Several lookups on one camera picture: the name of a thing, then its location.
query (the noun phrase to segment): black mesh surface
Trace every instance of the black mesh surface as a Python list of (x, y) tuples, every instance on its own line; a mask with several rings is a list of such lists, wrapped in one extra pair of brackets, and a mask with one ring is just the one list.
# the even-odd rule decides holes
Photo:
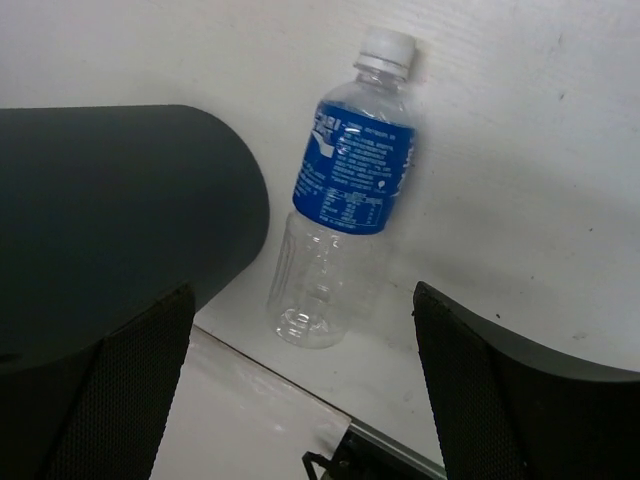
[(189, 345), (194, 305), (190, 288), (180, 288), (104, 339), (41, 478), (149, 478)]
[(529, 478), (492, 371), (490, 348), (419, 284), (415, 323), (450, 480)]

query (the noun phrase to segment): bottle base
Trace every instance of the bottle base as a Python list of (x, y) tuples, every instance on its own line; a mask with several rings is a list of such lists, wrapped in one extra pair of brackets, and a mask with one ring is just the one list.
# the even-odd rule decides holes
[(322, 349), (339, 343), (346, 330), (330, 328), (325, 321), (311, 320), (308, 315), (294, 308), (285, 310), (272, 321), (276, 335), (293, 345), (303, 348)]

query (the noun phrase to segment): bottle neck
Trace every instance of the bottle neck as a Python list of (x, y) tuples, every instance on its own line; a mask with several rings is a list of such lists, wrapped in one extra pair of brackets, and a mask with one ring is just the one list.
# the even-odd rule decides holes
[(359, 67), (358, 70), (356, 83), (371, 85), (390, 93), (397, 92), (405, 83), (402, 77), (375, 68)]

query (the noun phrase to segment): empty bottle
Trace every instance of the empty bottle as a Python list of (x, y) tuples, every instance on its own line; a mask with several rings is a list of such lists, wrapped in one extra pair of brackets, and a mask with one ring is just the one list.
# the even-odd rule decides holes
[(370, 28), (356, 80), (317, 107), (268, 302), (271, 326), (288, 342), (329, 347), (370, 315), (382, 232), (413, 151), (402, 87), (414, 51), (413, 37)]

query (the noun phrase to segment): dark gray cylinder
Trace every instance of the dark gray cylinder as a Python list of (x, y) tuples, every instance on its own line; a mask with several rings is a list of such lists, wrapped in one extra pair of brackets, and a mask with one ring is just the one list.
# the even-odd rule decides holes
[(200, 308), (268, 224), (251, 152), (202, 111), (0, 110), (0, 372), (91, 344), (181, 282)]

